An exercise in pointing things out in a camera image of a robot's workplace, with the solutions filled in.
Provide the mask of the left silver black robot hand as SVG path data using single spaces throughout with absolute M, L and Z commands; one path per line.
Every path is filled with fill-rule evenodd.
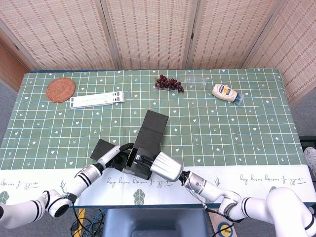
M 124 145 L 117 145 L 114 146 L 113 148 L 111 148 L 107 153 L 105 153 L 103 156 L 101 156 L 98 160 L 97 160 L 97 164 L 101 165 L 104 169 L 107 168 L 107 164 L 111 163 L 112 159 L 118 155 L 120 152 L 128 150 L 128 149 L 132 149 L 134 146 L 133 143 L 127 143 Z

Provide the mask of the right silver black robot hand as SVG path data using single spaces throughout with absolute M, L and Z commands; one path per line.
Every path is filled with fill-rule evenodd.
M 179 180 L 183 171 L 183 165 L 164 152 L 160 152 L 155 157 L 138 155 L 134 160 L 134 163 L 149 169 L 154 174 L 169 182 Z

